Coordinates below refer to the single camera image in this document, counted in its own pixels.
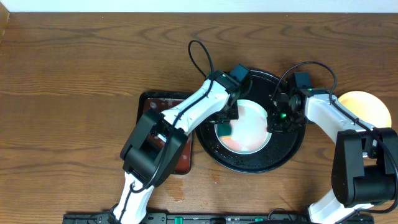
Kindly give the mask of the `green yellow sponge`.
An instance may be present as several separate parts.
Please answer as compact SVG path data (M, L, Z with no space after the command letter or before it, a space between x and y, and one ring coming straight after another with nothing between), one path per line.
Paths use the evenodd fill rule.
M231 123L217 124L215 129L216 129L216 135L219 139L223 137L230 138L233 133Z

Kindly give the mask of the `pale green plate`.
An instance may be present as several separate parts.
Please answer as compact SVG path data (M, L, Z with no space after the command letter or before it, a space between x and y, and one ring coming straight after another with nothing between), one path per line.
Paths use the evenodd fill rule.
M251 100L238 100L237 105L239 118L227 122L232 125L231 137L217 138L227 150L233 153L253 154L265 147L272 136L267 131L267 111Z

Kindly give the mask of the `yellow plate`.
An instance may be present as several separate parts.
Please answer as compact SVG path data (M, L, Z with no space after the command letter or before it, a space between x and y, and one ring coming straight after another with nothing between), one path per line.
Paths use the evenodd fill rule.
M361 120L377 128L391 128L392 118L387 106L376 96L364 91L350 91L339 102Z

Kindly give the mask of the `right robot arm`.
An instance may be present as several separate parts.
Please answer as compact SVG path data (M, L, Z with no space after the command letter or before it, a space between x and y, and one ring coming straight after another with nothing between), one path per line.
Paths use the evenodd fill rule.
M268 117L271 133L287 133L308 123L335 143L332 189L308 207L312 223L343 223L361 213L389 213L397 207L397 133L362 121L331 90L314 88L306 72L277 86Z

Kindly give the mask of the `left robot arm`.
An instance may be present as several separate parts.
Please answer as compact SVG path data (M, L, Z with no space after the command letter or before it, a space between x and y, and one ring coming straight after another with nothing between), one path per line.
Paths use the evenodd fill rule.
M173 108L147 110L123 146L125 184L110 223L140 223L153 190L174 169L190 133L202 122L222 124L238 119L237 100L252 82L250 70L237 65L232 71L211 72L198 91Z

